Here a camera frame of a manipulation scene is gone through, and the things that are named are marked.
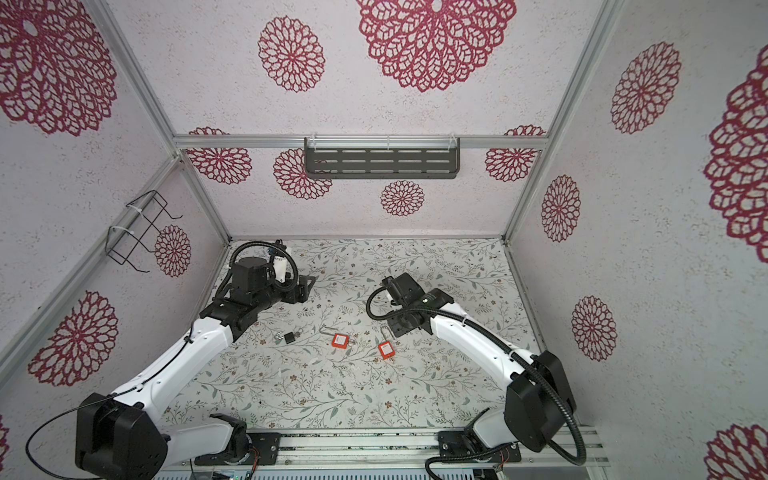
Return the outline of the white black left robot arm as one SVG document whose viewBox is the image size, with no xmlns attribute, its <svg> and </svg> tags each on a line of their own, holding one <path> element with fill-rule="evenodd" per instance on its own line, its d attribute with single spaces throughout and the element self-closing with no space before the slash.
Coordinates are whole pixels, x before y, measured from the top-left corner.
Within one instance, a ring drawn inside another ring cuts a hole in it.
<svg viewBox="0 0 768 480">
<path fill-rule="evenodd" d="M 315 281 L 300 274 L 287 253 L 234 261 L 214 299 L 174 345 L 116 391 L 84 400 L 76 420 L 76 466 L 102 479 L 151 479 L 167 465 L 199 457 L 246 460 L 251 440 L 244 421 L 213 414 L 162 429 L 163 412 L 261 312 L 306 302 Z"/>
</svg>

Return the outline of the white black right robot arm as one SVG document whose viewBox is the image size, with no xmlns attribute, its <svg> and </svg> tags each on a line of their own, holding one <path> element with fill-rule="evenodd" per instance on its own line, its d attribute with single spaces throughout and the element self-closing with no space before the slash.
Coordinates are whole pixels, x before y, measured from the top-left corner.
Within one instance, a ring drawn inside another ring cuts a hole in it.
<svg viewBox="0 0 768 480">
<path fill-rule="evenodd" d="M 549 447 L 574 465 L 586 461 L 577 406 L 560 359 L 533 353 L 482 326 L 448 293 L 422 287 L 407 273 L 389 276 L 366 301 L 369 318 L 387 323 L 396 337 L 422 330 L 443 340 L 485 372 L 502 390 L 504 404 L 479 413 L 447 453 L 472 456 L 501 445 L 533 452 Z"/>
</svg>

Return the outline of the small black key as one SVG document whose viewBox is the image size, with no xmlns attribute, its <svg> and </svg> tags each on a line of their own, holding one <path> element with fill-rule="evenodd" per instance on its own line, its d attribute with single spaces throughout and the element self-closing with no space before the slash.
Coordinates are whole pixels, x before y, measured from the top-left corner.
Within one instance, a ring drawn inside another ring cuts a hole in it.
<svg viewBox="0 0 768 480">
<path fill-rule="evenodd" d="M 283 343 L 283 344 L 291 344 L 294 343 L 299 334 L 297 332 L 287 332 L 284 334 L 279 334 L 275 337 L 275 341 L 277 343 Z"/>
</svg>

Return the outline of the red padlock right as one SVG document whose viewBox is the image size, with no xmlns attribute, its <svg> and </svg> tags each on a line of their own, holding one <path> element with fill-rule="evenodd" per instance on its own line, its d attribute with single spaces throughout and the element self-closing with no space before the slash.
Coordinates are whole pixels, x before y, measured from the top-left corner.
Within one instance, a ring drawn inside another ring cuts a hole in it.
<svg viewBox="0 0 768 480">
<path fill-rule="evenodd" d="M 395 348 L 392 343 L 392 333 L 387 325 L 380 327 L 382 341 L 378 344 L 377 348 L 383 360 L 389 360 L 396 355 Z"/>
</svg>

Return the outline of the red padlock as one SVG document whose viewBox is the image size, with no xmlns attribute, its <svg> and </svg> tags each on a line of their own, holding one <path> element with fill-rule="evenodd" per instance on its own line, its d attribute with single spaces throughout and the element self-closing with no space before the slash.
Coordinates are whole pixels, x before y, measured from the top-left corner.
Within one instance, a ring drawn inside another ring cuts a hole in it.
<svg viewBox="0 0 768 480">
<path fill-rule="evenodd" d="M 318 332 L 322 335 L 331 338 L 331 346 L 337 349 L 346 350 L 350 343 L 350 337 L 344 333 L 328 330 L 325 326 L 321 326 Z"/>
<path fill-rule="evenodd" d="M 380 327 L 382 341 L 378 344 L 377 348 L 383 360 L 389 360 L 396 355 L 395 348 L 392 343 L 392 333 L 387 325 Z"/>
</svg>

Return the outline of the red padlock left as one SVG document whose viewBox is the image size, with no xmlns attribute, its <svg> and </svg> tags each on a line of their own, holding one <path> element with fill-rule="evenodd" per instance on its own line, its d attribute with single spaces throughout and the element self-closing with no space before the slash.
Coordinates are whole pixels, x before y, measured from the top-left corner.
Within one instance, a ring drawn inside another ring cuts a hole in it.
<svg viewBox="0 0 768 480">
<path fill-rule="evenodd" d="M 318 332 L 322 335 L 331 338 L 331 346 L 337 349 L 346 350 L 350 343 L 350 337 L 344 333 L 328 330 L 325 326 L 321 326 Z"/>
</svg>

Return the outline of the dark metal wall shelf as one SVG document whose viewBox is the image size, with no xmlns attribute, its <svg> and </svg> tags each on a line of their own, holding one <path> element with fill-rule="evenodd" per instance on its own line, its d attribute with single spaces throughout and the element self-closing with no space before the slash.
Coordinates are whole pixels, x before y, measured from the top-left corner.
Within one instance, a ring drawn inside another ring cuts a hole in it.
<svg viewBox="0 0 768 480">
<path fill-rule="evenodd" d="M 314 180 L 445 180 L 461 166 L 456 137 L 435 140 L 304 140 L 304 168 Z"/>
</svg>

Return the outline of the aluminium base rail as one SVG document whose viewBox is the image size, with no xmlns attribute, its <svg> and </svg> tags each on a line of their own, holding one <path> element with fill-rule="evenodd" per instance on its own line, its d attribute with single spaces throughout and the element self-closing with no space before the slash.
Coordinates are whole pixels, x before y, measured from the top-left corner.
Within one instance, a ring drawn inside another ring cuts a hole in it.
<svg viewBox="0 0 768 480">
<path fill-rule="evenodd" d="M 520 443 L 471 458 L 460 428 L 281 429 L 252 432 L 249 455 L 238 463 L 183 460 L 160 479 L 500 479 L 552 478 L 571 473 L 608 478 L 610 461 L 597 431 L 583 429 L 587 460 L 576 467 L 551 448 Z"/>
</svg>

